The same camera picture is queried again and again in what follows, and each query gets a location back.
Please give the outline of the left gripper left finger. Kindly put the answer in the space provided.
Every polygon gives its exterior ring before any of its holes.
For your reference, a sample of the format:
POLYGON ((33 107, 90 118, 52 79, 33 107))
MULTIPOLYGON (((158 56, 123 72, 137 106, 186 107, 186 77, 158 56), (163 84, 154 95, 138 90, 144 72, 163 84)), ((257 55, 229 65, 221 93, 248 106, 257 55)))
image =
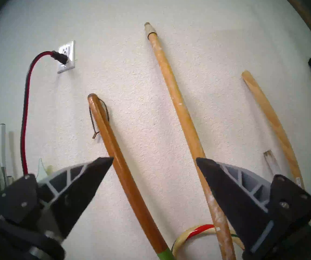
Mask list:
POLYGON ((0 193, 0 216, 7 222, 67 238, 112 166, 113 157, 63 168, 37 181, 25 175, 0 193))

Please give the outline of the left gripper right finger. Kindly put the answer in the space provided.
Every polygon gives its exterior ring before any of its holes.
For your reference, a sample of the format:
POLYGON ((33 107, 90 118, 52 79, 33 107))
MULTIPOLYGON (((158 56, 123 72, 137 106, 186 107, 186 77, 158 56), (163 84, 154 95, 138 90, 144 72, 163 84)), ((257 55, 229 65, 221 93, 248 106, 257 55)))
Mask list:
POLYGON ((196 158, 244 252, 276 252, 311 220, 311 195, 284 175, 272 182, 245 168, 196 158))

